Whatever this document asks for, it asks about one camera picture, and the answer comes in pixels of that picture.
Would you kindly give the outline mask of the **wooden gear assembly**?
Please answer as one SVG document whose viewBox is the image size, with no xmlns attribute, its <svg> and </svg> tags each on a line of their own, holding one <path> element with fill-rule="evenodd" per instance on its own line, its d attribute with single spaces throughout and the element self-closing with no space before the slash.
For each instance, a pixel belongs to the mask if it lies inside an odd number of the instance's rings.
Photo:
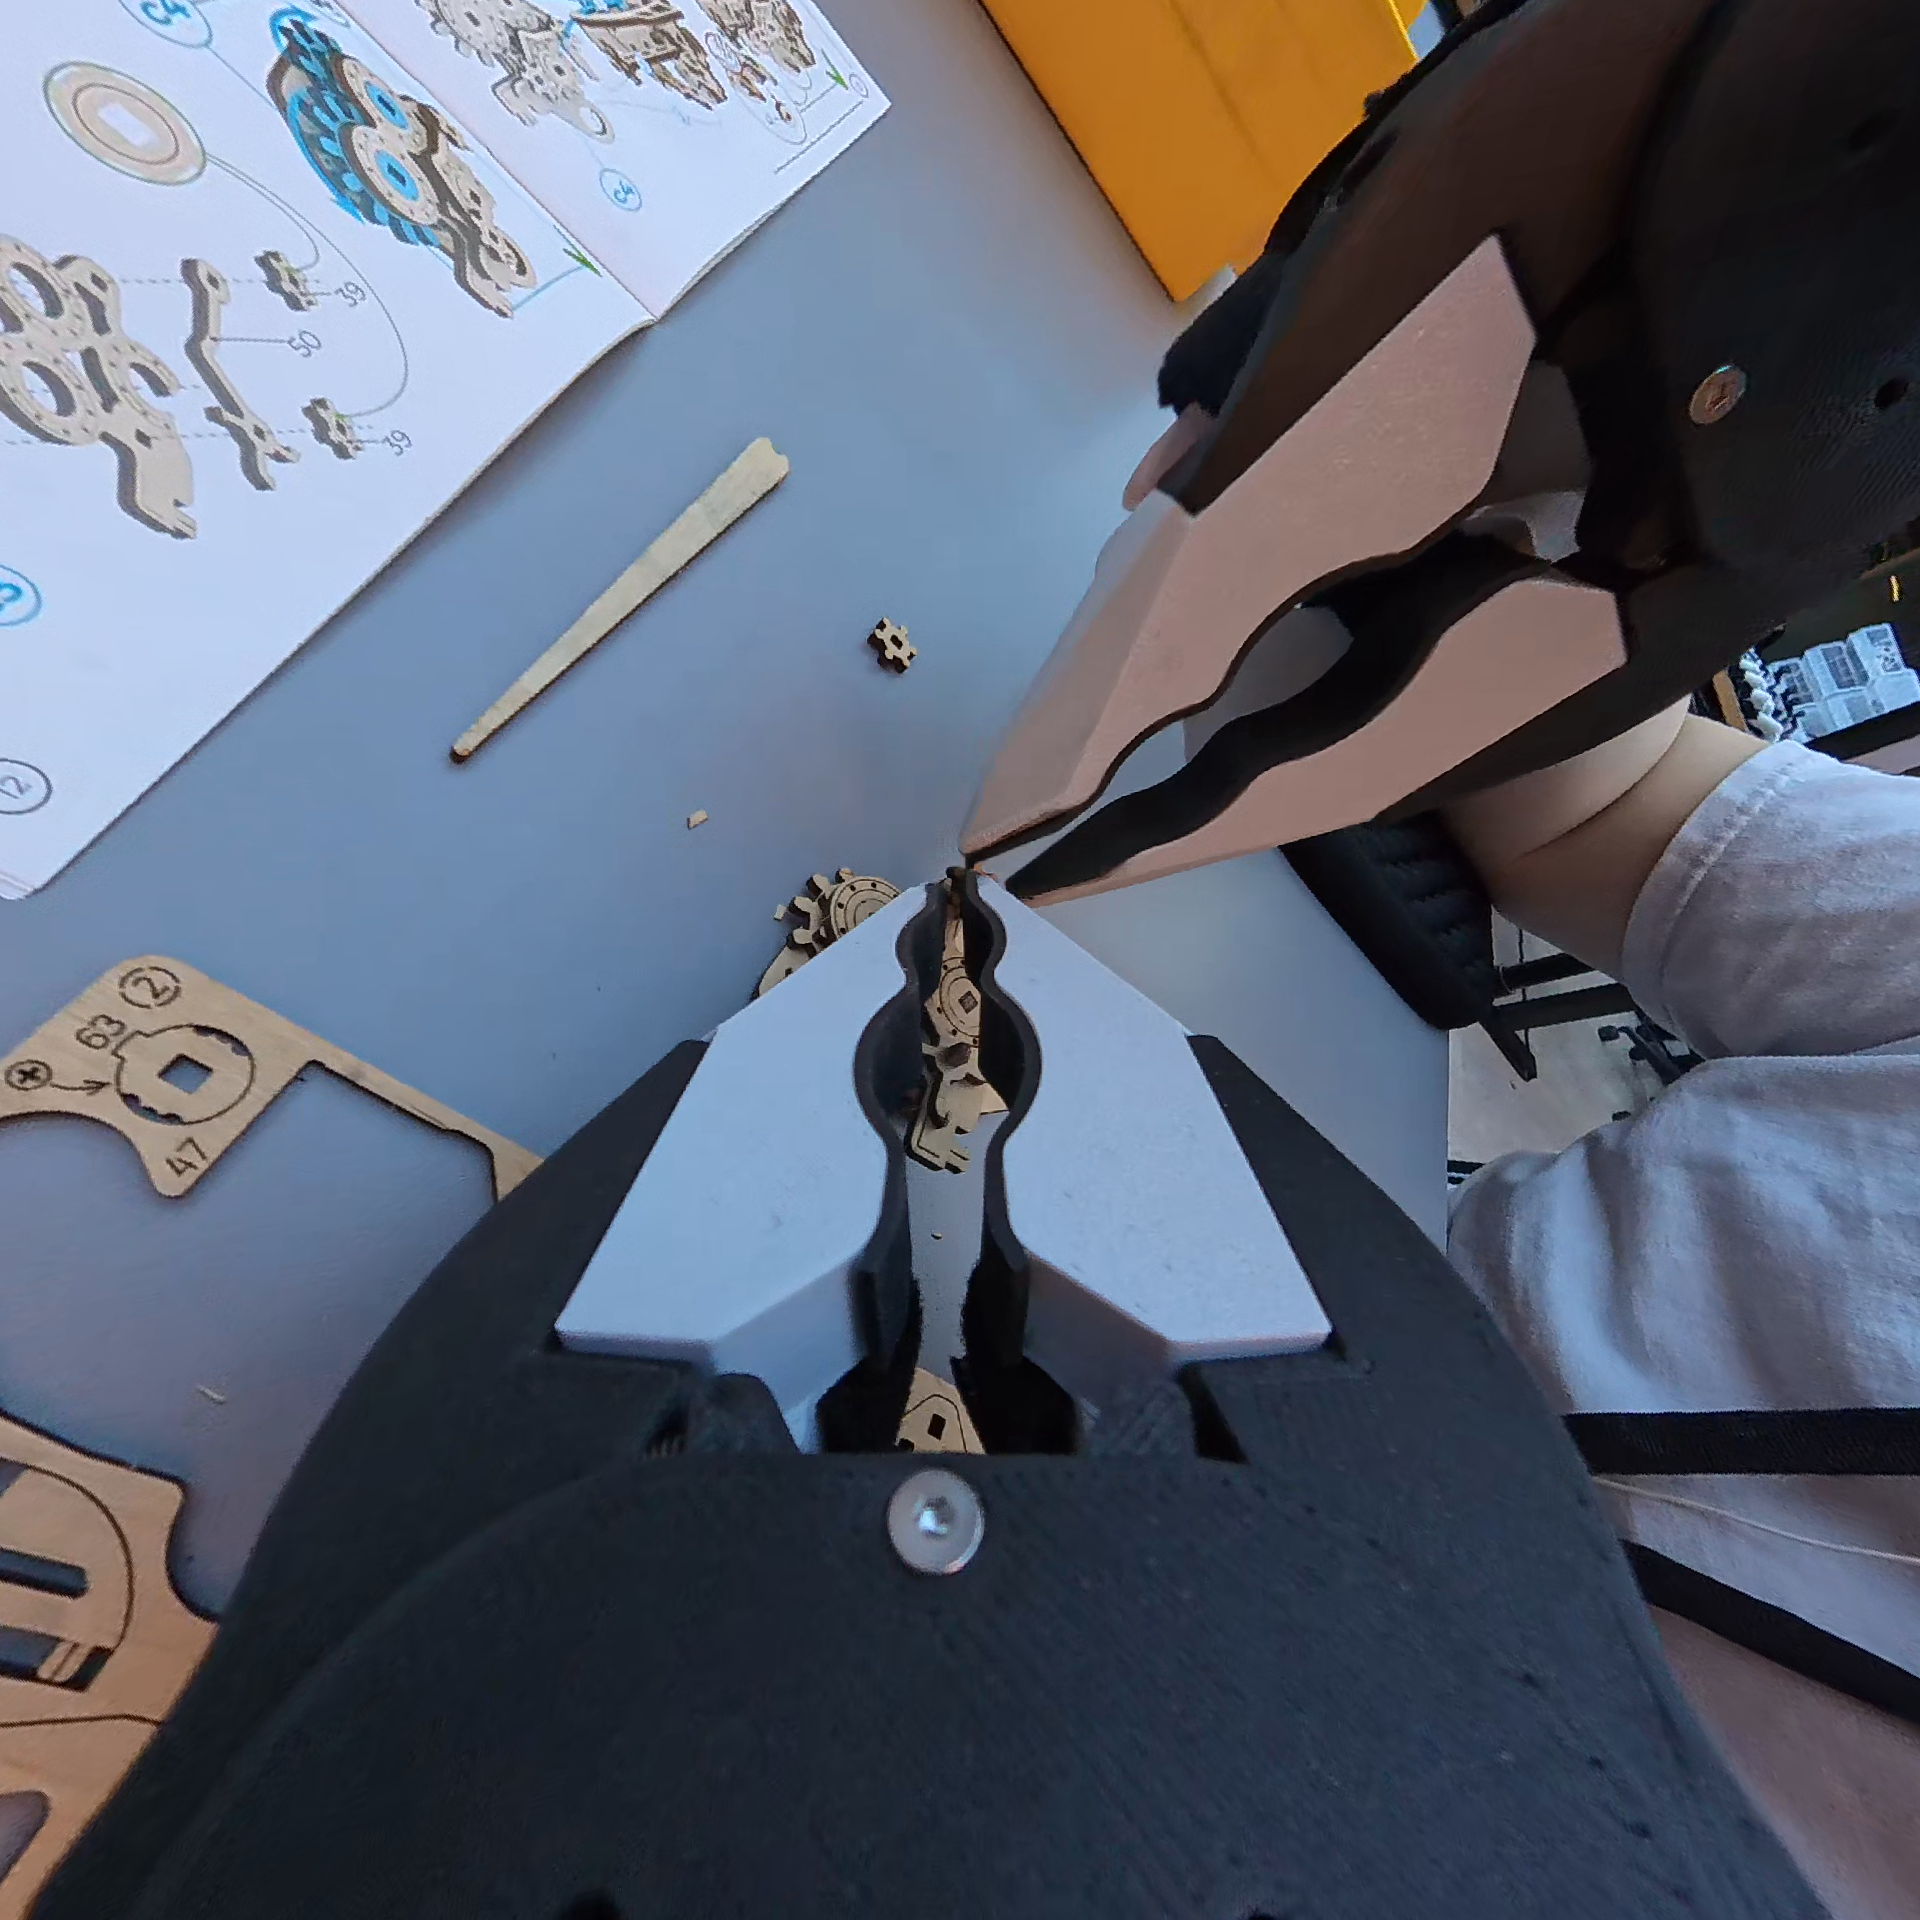
<svg viewBox="0 0 1920 1920">
<path fill-rule="evenodd" d="M 776 956 L 761 972 L 755 997 L 802 969 L 806 961 L 842 940 L 852 928 L 897 898 L 878 876 L 814 876 L 799 894 L 776 909 L 786 928 Z M 960 905 L 942 905 L 941 979 L 920 1011 L 923 1087 L 913 1108 L 903 1149 L 936 1171 L 967 1171 L 967 1137 L 984 1116 L 1002 1114 L 1006 1100 L 979 1066 L 984 992 L 967 964 L 967 928 Z"/>
</svg>

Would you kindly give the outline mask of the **wooden puzzle parts sheet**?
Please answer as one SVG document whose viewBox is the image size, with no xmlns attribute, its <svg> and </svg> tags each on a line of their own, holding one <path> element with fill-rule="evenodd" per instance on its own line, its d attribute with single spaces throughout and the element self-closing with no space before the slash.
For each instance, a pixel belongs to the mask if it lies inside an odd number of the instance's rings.
<svg viewBox="0 0 1920 1920">
<path fill-rule="evenodd" d="M 178 956 L 2 1053 L 2 1917 L 197 1666 L 372 1338 L 539 1155 Z"/>
</svg>

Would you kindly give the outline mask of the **person's leg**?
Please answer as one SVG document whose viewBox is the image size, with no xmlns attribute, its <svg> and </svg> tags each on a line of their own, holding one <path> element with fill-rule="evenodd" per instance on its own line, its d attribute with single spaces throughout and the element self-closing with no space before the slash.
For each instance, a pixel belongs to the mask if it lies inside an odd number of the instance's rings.
<svg viewBox="0 0 1920 1920">
<path fill-rule="evenodd" d="M 1831 1917 L 1918 1917 L 1918 1732 L 1652 1610 L 1690 1710 Z"/>
</svg>

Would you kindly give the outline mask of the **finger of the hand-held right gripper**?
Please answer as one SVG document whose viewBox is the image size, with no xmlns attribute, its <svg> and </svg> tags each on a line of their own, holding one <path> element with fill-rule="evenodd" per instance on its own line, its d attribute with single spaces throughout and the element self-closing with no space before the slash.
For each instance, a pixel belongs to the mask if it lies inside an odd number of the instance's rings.
<svg viewBox="0 0 1920 1920">
<path fill-rule="evenodd" d="M 1002 847 L 1032 905 L 1090 898 L 1367 822 L 1623 663 L 1609 593 L 1503 542 L 1413 535 L 1474 493 L 1154 493 L 1002 742 Z M 1097 808 L 1122 759 L 1252 670 L 1311 588 L 1360 588 L 1347 647 L 1290 700 L 1248 709 L 1189 763 Z"/>
<path fill-rule="evenodd" d="M 1488 234 L 1204 509 L 1154 493 L 1103 547 L 963 832 L 995 855 L 1071 821 L 1143 735 L 1210 706 L 1259 626 L 1331 576 L 1413 551 L 1488 486 L 1535 330 Z M 1379 716 L 1259 770 L 1199 826 L 1097 872 L 1185 872 L 1379 818 L 1588 685 L 1588 588 L 1527 572 Z"/>
</svg>

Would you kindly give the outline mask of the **yellow plastic bin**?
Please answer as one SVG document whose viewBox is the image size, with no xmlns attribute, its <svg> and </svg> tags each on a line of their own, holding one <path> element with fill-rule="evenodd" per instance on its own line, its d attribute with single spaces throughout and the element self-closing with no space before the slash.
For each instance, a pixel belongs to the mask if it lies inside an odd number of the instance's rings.
<svg viewBox="0 0 1920 1920">
<path fill-rule="evenodd" d="M 1164 294 L 1248 267 L 1423 5 L 986 5 Z"/>
</svg>

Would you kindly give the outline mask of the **person's right forearm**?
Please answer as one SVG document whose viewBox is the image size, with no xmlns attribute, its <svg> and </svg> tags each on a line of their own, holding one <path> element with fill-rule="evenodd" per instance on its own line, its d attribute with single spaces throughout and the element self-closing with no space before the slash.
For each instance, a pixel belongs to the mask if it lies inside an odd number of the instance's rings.
<svg viewBox="0 0 1920 1920">
<path fill-rule="evenodd" d="M 1614 978 L 1650 872 L 1757 756 L 1764 742 L 1677 703 L 1600 748 L 1453 799 L 1444 821 L 1500 913 Z"/>
</svg>

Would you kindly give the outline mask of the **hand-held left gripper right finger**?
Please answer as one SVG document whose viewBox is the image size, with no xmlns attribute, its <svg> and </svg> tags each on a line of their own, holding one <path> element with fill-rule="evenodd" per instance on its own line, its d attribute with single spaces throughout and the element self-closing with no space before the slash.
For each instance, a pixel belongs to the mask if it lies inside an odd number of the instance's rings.
<svg viewBox="0 0 1920 1920">
<path fill-rule="evenodd" d="M 1191 1363 L 1331 1326 L 1182 1022 L 986 876 L 957 880 L 1006 1100 L 957 1386 L 988 1453 L 1071 1453 Z"/>
</svg>

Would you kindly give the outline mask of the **grey desk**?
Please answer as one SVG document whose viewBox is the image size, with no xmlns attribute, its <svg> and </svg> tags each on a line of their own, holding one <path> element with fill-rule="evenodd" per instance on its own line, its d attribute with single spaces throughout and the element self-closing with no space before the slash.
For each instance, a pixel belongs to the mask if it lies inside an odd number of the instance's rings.
<svg viewBox="0 0 1920 1920">
<path fill-rule="evenodd" d="M 7 1041 L 169 955 L 552 1155 L 751 997 L 809 872 L 950 863 L 1163 429 L 1185 315 L 977 5 L 827 12 L 888 118 L 2 909 Z M 455 767 L 460 726 L 756 436 L 789 479 Z M 903 673 L 864 647 L 878 617 Z M 1279 855 L 1052 922 L 1444 1233 L 1446 1041 Z"/>
</svg>

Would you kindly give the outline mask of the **white instruction booklet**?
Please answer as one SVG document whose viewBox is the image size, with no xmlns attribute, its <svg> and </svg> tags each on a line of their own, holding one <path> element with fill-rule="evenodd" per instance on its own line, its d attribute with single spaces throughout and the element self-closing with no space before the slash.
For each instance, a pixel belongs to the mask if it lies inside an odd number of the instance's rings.
<svg viewBox="0 0 1920 1920">
<path fill-rule="evenodd" d="M 2 894 L 884 107 L 817 5 L 2 5 Z"/>
</svg>

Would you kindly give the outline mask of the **thin wooden stick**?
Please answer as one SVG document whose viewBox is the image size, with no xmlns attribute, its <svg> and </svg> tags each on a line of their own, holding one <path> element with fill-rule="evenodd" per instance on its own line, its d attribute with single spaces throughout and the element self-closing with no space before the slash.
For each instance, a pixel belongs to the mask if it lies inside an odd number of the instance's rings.
<svg viewBox="0 0 1920 1920">
<path fill-rule="evenodd" d="M 615 626 L 620 626 L 642 600 L 666 588 L 684 566 L 714 547 L 740 516 L 769 498 L 789 475 L 789 460 L 755 437 L 723 475 L 700 493 L 629 567 L 605 588 L 568 630 L 546 647 L 533 667 L 502 689 L 480 719 L 449 746 L 449 760 L 460 763 L 478 756 L 497 732 L 502 732 L 533 700 L 575 670 Z"/>
</svg>

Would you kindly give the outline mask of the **person's white shirt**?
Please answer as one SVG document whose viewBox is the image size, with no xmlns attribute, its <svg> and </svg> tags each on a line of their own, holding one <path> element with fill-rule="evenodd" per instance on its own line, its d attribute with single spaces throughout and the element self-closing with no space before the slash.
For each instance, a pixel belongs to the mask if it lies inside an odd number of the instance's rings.
<svg viewBox="0 0 1920 1920">
<path fill-rule="evenodd" d="M 1619 978 L 1701 1066 L 1474 1177 L 1456 1269 L 1564 1411 L 1918 1408 L 1918 782 L 1752 756 Z"/>
</svg>

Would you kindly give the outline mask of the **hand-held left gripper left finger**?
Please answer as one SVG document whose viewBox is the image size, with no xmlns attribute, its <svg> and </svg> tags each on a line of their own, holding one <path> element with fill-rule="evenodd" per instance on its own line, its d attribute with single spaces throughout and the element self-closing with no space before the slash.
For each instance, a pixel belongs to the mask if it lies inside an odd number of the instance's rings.
<svg viewBox="0 0 1920 1920">
<path fill-rule="evenodd" d="M 916 1305 L 902 1110 L 942 898 L 910 887 L 708 1039 L 580 1282 L 566 1349 L 756 1378 L 806 1453 Z"/>
</svg>

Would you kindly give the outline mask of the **person's right hand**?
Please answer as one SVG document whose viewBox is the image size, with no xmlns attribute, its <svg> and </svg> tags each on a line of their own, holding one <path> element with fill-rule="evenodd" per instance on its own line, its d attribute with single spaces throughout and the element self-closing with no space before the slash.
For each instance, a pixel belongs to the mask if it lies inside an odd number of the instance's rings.
<svg viewBox="0 0 1920 1920">
<path fill-rule="evenodd" d="M 1200 406 L 1182 408 L 1163 436 L 1146 449 L 1119 498 L 1129 516 L 1163 482 L 1163 476 L 1185 460 L 1185 453 L 1210 436 L 1210 412 Z"/>
</svg>

